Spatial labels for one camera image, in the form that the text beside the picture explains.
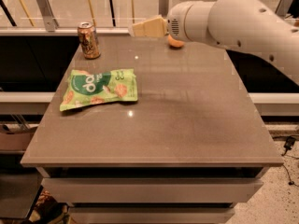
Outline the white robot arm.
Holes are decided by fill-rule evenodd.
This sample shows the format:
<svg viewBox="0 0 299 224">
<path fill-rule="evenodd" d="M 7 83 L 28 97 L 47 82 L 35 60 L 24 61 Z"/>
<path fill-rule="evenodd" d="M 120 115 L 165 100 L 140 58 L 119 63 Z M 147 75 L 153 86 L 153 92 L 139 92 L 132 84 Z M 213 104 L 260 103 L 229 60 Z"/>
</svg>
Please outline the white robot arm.
<svg viewBox="0 0 299 224">
<path fill-rule="evenodd" d="M 299 28 L 259 0 L 187 1 L 129 27 L 134 37 L 199 42 L 257 56 L 299 84 Z"/>
</svg>

